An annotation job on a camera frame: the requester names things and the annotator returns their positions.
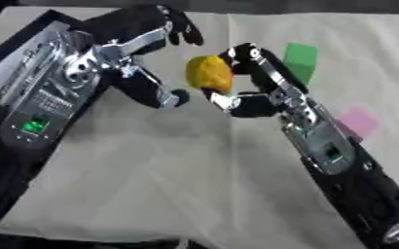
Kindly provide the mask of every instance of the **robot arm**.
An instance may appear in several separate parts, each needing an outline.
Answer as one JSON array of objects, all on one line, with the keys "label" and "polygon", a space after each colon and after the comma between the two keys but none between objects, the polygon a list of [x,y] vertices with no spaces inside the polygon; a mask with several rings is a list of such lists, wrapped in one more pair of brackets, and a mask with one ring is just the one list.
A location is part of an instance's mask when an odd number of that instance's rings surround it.
[{"label": "robot arm", "polygon": [[178,107],[187,92],[169,90],[137,62],[168,38],[201,45],[198,29],[169,7],[132,6],[57,32],[27,51],[0,89],[0,219],[26,191],[68,128],[109,87],[153,108]]},{"label": "robot arm", "polygon": [[259,91],[204,89],[209,101],[236,117],[278,114],[303,165],[367,248],[399,248],[399,187],[381,166],[271,52],[243,44],[220,56],[236,74],[249,73]]}]

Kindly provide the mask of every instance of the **yellow sponge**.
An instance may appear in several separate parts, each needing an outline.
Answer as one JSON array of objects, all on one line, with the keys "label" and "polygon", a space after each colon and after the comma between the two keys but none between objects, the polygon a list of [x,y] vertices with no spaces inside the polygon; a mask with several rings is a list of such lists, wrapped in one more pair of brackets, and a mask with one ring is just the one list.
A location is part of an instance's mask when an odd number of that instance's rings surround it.
[{"label": "yellow sponge", "polygon": [[186,79],[193,88],[215,89],[230,93],[233,87],[233,72],[217,55],[192,58],[186,66]]}]

